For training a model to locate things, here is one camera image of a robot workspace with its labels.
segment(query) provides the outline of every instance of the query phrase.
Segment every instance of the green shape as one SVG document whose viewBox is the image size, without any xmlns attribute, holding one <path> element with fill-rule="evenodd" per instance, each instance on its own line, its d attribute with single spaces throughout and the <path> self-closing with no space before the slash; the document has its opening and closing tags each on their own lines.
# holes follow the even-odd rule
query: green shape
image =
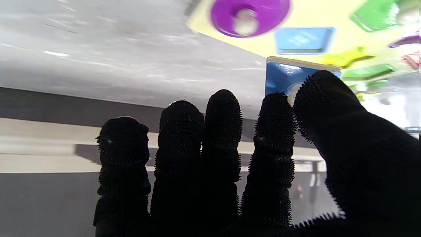
<svg viewBox="0 0 421 237">
<path fill-rule="evenodd" d="M 341 79 L 350 81 L 368 80 L 392 73 L 394 71 L 395 69 L 389 64 L 378 64 L 353 70 L 346 70 L 342 73 Z"/>
<path fill-rule="evenodd" d="M 349 18 L 366 32 L 383 30 L 397 25 L 401 0 L 368 0 Z"/>
</svg>

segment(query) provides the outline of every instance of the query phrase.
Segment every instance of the black glove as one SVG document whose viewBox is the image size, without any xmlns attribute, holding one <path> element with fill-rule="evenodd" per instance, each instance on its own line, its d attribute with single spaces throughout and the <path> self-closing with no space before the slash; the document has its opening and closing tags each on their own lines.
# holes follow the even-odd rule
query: black glove
<svg viewBox="0 0 421 237">
<path fill-rule="evenodd" d="M 241 209 L 235 182 L 240 178 L 242 118 L 231 92 L 211 96 L 205 119 L 186 101 L 162 112 L 150 215 L 147 132 L 129 117 L 111 119 L 101 130 L 102 197 L 94 218 L 98 237 L 251 235 L 290 225 L 294 123 L 284 94 L 263 101 Z"/>
</svg>

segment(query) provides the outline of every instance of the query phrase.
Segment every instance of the textured fingertip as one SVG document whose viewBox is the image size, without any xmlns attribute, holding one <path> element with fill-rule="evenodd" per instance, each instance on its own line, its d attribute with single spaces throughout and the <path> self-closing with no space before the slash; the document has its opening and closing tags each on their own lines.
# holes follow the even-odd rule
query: textured fingertip
<svg viewBox="0 0 421 237">
<path fill-rule="evenodd" d="M 189 176 L 198 168 L 204 133 L 203 114 L 193 104 L 177 101 L 164 109 L 155 174 Z"/>
<path fill-rule="evenodd" d="M 160 131 L 167 126 L 168 123 L 176 120 L 191 120 L 203 124 L 203 114 L 199 112 L 196 106 L 188 101 L 175 101 L 162 111 Z"/>
<path fill-rule="evenodd" d="M 131 117 L 108 120 L 97 137 L 102 164 L 145 164 L 149 160 L 148 131 L 148 127 Z"/>
<path fill-rule="evenodd" d="M 242 133 L 240 104 L 229 90 L 213 94 L 206 107 L 204 145 L 238 145 Z"/>
<path fill-rule="evenodd" d="M 208 101 L 205 114 L 202 157 L 206 164 L 217 163 L 219 177 L 234 182 L 240 179 L 241 158 L 237 152 L 241 140 L 240 104 L 228 90 L 219 90 Z"/>
<path fill-rule="evenodd" d="M 284 93 L 267 95 L 256 123 L 255 144 L 291 150 L 294 146 L 293 110 Z"/>
<path fill-rule="evenodd" d="M 297 95 L 294 101 L 294 123 L 298 129 L 298 132 L 301 136 L 307 140 L 308 142 L 312 143 L 311 139 L 304 131 L 304 117 L 309 112 L 315 111 L 319 106 L 322 104 L 333 104 L 334 100 L 331 96 L 324 91 L 323 85 L 326 83 L 331 83 L 332 85 L 338 86 L 341 89 L 349 90 L 341 80 L 333 75 L 331 72 L 322 70 L 314 73 L 313 75 L 309 76 L 304 83 L 302 84 L 301 88 L 297 91 Z"/>
</svg>

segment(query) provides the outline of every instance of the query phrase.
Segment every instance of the purple circle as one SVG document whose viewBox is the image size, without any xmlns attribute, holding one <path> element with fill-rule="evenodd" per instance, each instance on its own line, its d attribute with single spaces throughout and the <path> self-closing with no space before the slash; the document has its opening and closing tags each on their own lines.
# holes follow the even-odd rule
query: purple circle
<svg viewBox="0 0 421 237">
<path fill-rule="evenodd" d="M 275 28 L 286 17 L 290 0 L 216 0 L 210 12 L 213 26 L 222 34 L 246 38 L 263 34 Z M 234 31 L 235 14 L 241 9 L 256 12 L 258 28 L 250 36 L 239 35 Z"/>
</svg>

